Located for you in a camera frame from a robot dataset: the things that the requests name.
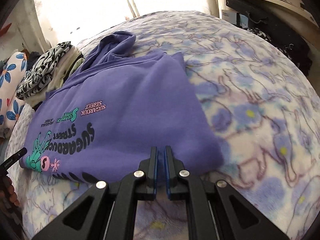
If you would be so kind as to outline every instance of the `patterned blanket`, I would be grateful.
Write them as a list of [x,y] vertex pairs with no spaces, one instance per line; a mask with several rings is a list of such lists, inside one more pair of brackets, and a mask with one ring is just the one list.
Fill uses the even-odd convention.
[[[161,49],[182,52],[187,75],[212,131],[220,138],[224,165],[204,175],[225,178],[291,239],[301,239],[320,207],[320,99],[300,70],[252,33],[200,12],[158,12],[110,28],[78,44],[86,56],[106,35],[137,35],[132,55]],[[7,157],[25,141],[33,110],[26,105]],[[9,170],[34,236],[89,185]],[[183,202],[160,192],[139,203],[135,239],[188,239]]]

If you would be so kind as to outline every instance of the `black and white patterned cloth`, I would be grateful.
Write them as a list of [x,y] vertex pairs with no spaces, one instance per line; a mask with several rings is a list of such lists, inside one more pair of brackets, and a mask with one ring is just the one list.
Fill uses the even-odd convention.
[[45,52],[26,74],[17,90],[17,98],[24,100],[41,91],[50,81],[58,61],[72,47],[71,42],[62,42]]

